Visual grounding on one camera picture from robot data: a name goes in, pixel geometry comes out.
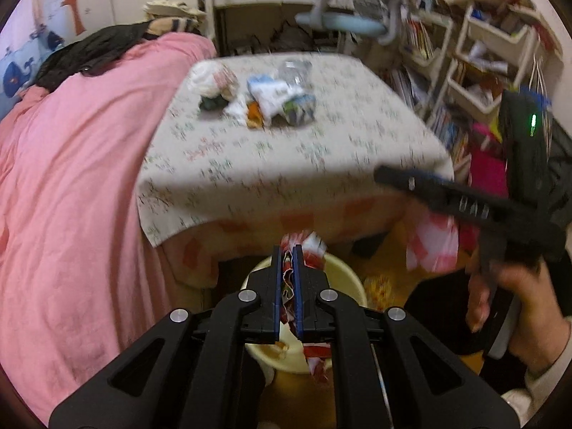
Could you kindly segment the person right hand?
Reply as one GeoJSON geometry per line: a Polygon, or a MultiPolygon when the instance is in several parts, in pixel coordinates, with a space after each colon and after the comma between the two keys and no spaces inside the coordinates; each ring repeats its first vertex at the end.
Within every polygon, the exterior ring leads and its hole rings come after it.
{"type": "Polygon", "coordinates": [[[470,281],[466,321],[470,329],[480,330],[489,318],[490,283],[512,292],[521,301],[521,311],[509,351],[534,377],[547,372],[566,349],[571,324],[560,311],[544,261],[539,261],[534,268],[491,261],[487,275],[483,275],[478,263],[473,261],[467,270],[470,281]]]}

